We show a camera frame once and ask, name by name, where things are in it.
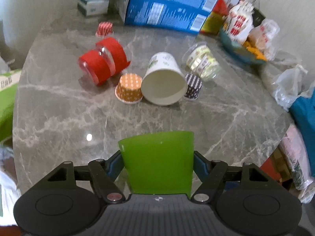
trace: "blue bowl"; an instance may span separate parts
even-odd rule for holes
[[[223,47],[235,59],[241,61],[246,65],[262,65],[266,63],[266,61],[262,59],[257,59],[253,53],[249,52],[238,42],[231,41],[227,33],[222,28],[220,29],[219,35]]]

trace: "clear plastic container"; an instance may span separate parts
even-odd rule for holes
[[[101,85],[111,77],[108,63],[97,50],[90,50],[82,55],[78,64],[95,85]]]
[[[96,85],[103,84],[108,78],[120,73],[130,65],[125,50],[113,37],[107,37],[79,58],[80,68]]]
[[[107,37],[96,43],[96,50],[104,58],[111,71],[116,75],[130,65],[130,57],[122,45],[113,37]]]
[[[182,64],[188,72],[205,82],[215,78],[221,71],[206,42],[198,42],[190,47],[182,58]]]

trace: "orange polka dot cup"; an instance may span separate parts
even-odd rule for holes
[[[125,74],[119,79],[115,89],[116,97],[126,104],[136,104],[143,98],[141,92],[142,78],[136,74]]]

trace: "marble countertop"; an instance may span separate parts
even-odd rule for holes
[[[104,20],[113,22],[114,37],[131,59],[125,72],[143,77],[149,59],[162,51],[180,62],[187,49],[202,39],[222,71],[203,85],[195,102],[182,99],[159,107],[143,100],[126,105],[114,94],[119,76],[95,87],[77,64],[78,57],[99,40],[95,32]],[[276,104],[259,77],[250,68],[239,67],[218,40],[124,26],[117,15],[85,19],[73,10],[42,28],[24,64],[14,110],[16,172],[24,193],[64,161],[86,165],[97,158],[107,159],[119,149],[120,139],[172,130],[193,131],[195,150],[209,160],[260,166],[290,122],[291,117]],[[91,141],[87,134],[92,134]]]

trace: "green cup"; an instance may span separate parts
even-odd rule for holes
[[[118,142],[132,192],[187,194],[193,181],[194,133],[170,131]]]

